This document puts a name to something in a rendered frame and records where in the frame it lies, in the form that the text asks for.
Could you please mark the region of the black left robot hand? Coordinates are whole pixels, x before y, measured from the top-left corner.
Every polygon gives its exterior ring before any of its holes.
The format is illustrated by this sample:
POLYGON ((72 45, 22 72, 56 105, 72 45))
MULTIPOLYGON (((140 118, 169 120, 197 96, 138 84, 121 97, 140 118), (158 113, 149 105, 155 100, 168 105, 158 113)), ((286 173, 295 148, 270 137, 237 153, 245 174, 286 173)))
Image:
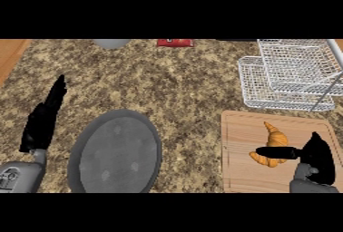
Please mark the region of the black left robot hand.
POLYGON ((64 76, 60 75, 50 87, 45 101, 35 106, 27 115, 20 136, 19 152, 29 152, 36 149, 44 150, 48 147, 64 94, 64 76))

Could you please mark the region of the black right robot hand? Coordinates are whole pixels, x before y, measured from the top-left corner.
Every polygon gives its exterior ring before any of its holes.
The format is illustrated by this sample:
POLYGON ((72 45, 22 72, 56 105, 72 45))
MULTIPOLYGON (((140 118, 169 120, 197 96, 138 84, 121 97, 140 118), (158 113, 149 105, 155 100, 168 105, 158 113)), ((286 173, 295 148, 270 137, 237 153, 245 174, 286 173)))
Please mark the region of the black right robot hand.
POLYGON ((255 149, 255 152, 268 159, 300 159, 302 164, 307 164, 317 170, 317 172, 308 176, 308 180, 328 186, 335 183, 332 152, 328 143, 316 131, 311 132, 310 139, 301 149, 295 147, 260 147, 255 149))

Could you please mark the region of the golden croissant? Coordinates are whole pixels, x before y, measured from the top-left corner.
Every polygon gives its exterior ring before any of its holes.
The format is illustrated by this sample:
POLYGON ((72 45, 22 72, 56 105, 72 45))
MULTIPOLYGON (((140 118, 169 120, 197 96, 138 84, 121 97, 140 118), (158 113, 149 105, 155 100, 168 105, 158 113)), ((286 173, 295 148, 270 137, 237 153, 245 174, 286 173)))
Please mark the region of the golden croissant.
MULTIPOLYGON (((285 147, 288 145, 288 139, 286 139, 285 134, 267 122, 264 122, 264 127, 267 130, 266 146, 267 147, 285 147)), ((268 168, 274 168, 277 166, 277 164, 282 164, 285 162, 285 159, 270 159, 270 158, 258 155, 255 151, 249 152, 249 157, 252 158, 252 160, 258 164, 267 166, 268 168)))

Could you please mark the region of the wooden cutting board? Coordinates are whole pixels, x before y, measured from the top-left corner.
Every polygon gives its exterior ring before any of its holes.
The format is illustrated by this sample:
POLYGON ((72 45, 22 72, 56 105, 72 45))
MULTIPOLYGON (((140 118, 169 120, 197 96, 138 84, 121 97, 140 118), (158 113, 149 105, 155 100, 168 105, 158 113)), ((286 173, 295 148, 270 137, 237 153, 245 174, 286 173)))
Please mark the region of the wooden cutting board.
POLYGON ((274 168, 258 164, 249 152, 267 141, 264 122, 285 134, 289 146, 301 149, 316 131, 329 145, 335 163, 334 186, 343 192, 343 149, 332 126, 325 120, 304 119, 242 111, 221 112, 221 180, 223 191, 240 193, 288 193, 297 159, 274 168))

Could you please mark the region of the grey round plate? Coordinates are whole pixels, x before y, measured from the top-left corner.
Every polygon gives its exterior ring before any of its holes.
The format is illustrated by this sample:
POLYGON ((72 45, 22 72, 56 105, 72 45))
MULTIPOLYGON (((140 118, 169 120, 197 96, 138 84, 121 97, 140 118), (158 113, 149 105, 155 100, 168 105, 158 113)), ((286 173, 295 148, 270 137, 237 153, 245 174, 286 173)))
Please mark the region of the grey round plate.
POLYGON ((147 193, 162 162, 149 118, 127 109, 101 114, 73 144, 66 179, 72 193, 147 193))

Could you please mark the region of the grey round container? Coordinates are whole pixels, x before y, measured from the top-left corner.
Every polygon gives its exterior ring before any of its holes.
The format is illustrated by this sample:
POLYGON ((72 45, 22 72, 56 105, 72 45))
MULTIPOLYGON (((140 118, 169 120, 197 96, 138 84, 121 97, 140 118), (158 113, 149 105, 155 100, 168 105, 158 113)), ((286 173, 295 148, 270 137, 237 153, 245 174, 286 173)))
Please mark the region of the grey round container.
POLYGON ((128 44, 129 39, 94 39, 93 42, 104 49, 118 49, 128 44))

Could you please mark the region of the red packet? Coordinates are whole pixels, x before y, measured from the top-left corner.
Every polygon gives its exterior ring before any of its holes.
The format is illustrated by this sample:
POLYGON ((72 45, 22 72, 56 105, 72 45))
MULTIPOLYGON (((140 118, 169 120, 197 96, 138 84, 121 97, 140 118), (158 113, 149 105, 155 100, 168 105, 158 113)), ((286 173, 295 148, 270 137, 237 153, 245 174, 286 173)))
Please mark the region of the red packet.
POLYGON ((192 39, 158 39, 156 45, 163 47, 193 47, 192 39))

